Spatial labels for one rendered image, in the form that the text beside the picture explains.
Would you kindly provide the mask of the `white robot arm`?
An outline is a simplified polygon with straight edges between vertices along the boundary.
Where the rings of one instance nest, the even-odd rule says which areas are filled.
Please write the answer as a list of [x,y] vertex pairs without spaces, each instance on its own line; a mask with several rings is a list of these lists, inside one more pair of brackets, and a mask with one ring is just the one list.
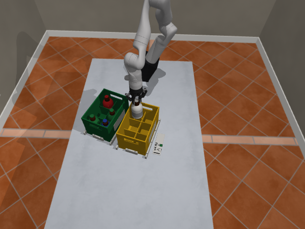
[[[149,9],[156,8],[155,16],[159,24],[159,30],[164,35],[158,35],[146,54],[146,48],[151,36],[149,22]],[[145,59],[149,63],[156,63],[162,52],[177,32],[173,25],[170,0],[144,0],[139,27],[133,42],[133,47],[139,51],[139,55],[129,52],[124,57],[124,65],[129,75],[124,79],[129,81],[129,87],[138,90],[142,87],[142,72]],[[146,56],[145,56],[146,55]]]

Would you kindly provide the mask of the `white paper pick list strip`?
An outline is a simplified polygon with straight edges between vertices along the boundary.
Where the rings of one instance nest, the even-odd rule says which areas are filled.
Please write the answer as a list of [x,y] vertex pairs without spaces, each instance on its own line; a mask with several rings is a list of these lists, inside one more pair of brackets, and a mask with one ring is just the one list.
[[161,155],[161,150],[162,150],[162,146],[163,146],[164,137],[165,137],[165,134],[161,134],[161,133],[157,134],[154,149],[153,149],[153,152],[152,152],[153,154]]

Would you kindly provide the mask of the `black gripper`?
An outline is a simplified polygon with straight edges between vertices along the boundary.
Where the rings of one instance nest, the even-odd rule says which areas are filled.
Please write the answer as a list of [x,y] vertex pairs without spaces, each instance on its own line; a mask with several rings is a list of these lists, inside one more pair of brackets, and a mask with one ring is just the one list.
[[[135,105],[135,97],[138,96],[139,103],[141,103],[142,98],[144,98],[145,95],[146,95],[146,93],[147,93],[146,88],[143,89],[143,88],[141,87],[141,88],[138,89],[138,90],[133,90],[133,89],[131,89],[131,88],[129,87],[129,89],[130,89],[129,93],[125,93],[126,98],[127,98],[130,102],[132,101],[132,104]],[[131,95],[132,97],[130,97],[130,95]]]

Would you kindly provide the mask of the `yellow crate with dividers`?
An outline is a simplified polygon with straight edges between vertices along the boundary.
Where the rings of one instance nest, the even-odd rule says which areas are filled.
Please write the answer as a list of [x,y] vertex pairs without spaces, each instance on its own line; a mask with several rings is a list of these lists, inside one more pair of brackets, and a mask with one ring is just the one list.
[[[143,106],[152,108],[147,105]],[[142,117],[135,119],[132,117],[131,105],[129,106],[116,136],[119,148],[131,149],[145,156],[158,123],[159,112],[154,108],[152,110],[142,109]]]

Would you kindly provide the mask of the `blue bottle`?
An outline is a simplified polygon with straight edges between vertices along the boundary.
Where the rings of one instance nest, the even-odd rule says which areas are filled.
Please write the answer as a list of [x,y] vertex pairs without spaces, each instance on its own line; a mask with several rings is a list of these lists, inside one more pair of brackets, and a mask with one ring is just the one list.
[[110,122],[109,122],[107,119],[103,119],[101,125],[107,127],[107,126],[109,125],[109,123],[110,123]]

